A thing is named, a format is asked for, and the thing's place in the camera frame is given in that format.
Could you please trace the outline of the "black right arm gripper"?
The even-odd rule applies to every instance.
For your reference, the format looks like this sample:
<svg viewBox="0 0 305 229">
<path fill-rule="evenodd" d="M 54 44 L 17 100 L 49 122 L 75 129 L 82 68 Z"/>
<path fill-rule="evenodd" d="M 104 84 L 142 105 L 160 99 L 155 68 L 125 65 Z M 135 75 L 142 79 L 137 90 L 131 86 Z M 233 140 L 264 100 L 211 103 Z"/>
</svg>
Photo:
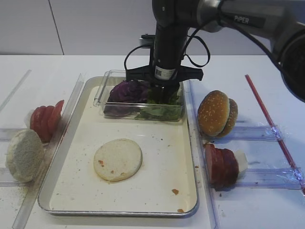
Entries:
<svg viewBox="0 0 305 229">
<path fill-rule="evenodd" d="M 149 64 L 146 66 L 126 69 L 126 80 L 143 80 L 164 86 L 162 103 L 168 104 L 170 98 L 179 90 L 179 83 L 197 79 L 202 80 L 202 68 L 182 66 L 185 52 L 188 27 L 169 26 L 156 27 L 153 51 Z"/>
</svg>

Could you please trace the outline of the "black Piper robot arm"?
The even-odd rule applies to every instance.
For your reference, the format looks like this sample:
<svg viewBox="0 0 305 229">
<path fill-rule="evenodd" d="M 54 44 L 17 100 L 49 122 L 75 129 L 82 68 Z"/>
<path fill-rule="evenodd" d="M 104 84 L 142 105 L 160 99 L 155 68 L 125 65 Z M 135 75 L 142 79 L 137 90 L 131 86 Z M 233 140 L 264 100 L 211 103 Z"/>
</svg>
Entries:
<svg viewBox="0 0 305 229">
<path fill-rule="evenodd" d="M 165 87 L 165 97 L 178 83 L 202 80 L 202 66 L 181 65 L 195 37 L 193 28 L 239 31 L 255 43 L 280 71 L 288 91 L 305 99 L 305 3 L 297 0 L 154 0 L 156 32 L 147 66 L 126 69 L 127 81 L 143 80 Z"/>
</svg>

